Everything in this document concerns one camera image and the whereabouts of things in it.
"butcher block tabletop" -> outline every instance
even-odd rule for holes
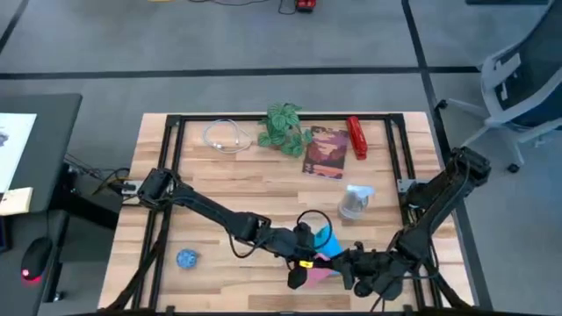
[[[162,135],[168,114],[145,114],[134,151],[130,178],[143,180],[157,166]],[[440,171],[429,122],[424,112],[404,112],[407,137],[418,179],[430,179]],[[187,122],[179,164],[179,175],[194,190],[236,212],[255,212],[269,217],[273,226],[292,229],[304,211],[324,211],[332,220],[334,233],[343,248],[362,241],[365,248],[384,250],[397,230],[402,228],[400,208],[390,160],[385,125],[382,121],[361,120],[368,143],[367,159],[358,161],[351,144],[345,159],[342,180],[330,180],[302,173],[304,155],[293,158],[271,148],[259,147],[257,135],[263,130],[255,121],[240,121],[253,145],[237,154],[222,154],[203,142],[208,121]],[[302,128],[325,126],[347,129],[345,121],[302,121]],[[177,129],[170,137],[167,166]],[[217,125],[209,139],[224,146],[234,145],[233,127]],[[400,137],[395,137],[401,148]],[[240,142],[249,139],[241,136]],[[401,159],[402,175],[406,167]],[[355,221],[338,217],[337,206],[348,184],[370,185],[376,190],[362,217]],[[141,257],[148,209],[123,206],[115,232],[112,255],[105,274],[99,307],[109,305],[123,290],[136,271]],[[156,218],[154,238],[160,229],[161,214]],[[320,216],[303,219],[313,230],[326,225]],[[452,219],[447,219],[434,234],[440,271],[458,295],[472,303],[463,256]],[[235,244],[239,253],[249,250]],[[177,265],[182,249],[198,253],[193,269]],[[148,272],[141,306],[148,306],[153,268]],[[285,261],[257,250],[246,259],[236,258],[225,230],[187,208],[174,207],[162,270],[157,309],[174,305],[177,312],[367,312],[378,297],[358,298],[343,289],[340,276],[329,276],[314,287],[292,290],[287,287]],[[432,304],[429,285],[423,281],[425,298]],[[387,311],[402,311],[403,305],[415,306],[411,280],[404,281],[402,294],[385,302]]]

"chair wheel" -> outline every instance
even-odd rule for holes
[[[511,173],[517,173],[521,167],[517,166],[516,164],[512,163],[508,166],[508,171]]]
[[[446,109],[447,106],[448,106],[447,100],[441,100],[441,101],[439,101],[439,103],[437,104],[436,108],[437,108],[437,109]]]

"office chair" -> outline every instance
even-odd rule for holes
[[[482,106],[456,99],[447,104],[484,120],[468,146],[490,129],[499,129],[514,156],[508,167],[517,172],[524,164],[519,144],[553,130],[562,130],[562,1],[553,0],[533,30],[521,42],[488,56],[480,65]]]

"green leafy plant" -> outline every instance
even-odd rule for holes
[[[302,110],[295,104],[274,104],[267,109],[267,118],[259,124],[265,125],[267,132],[257,137],[261,147],[275,147],[283,154],[299,157],[304,153],[305,146],[313,141],[310,130],[300,130],[300,119],[297,111]]]

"black desk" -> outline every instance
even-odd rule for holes
[[[0,97],[0,112],[36,113],[29,140],[11,182],[11,189],[33,187],[30,212],[5,218],[11,250],[0,254],[0,306],[3,315],[35,315],[40,302],[49,294],[49,283],[56,282],[54,265],[68,224],[65,211],[43,212],[49,208],[76,121],[82,97],[44,95]],[[47,233],[55,245],[47,273],[40,282],[25,283],[19,275],[21,258],[29,244]]]

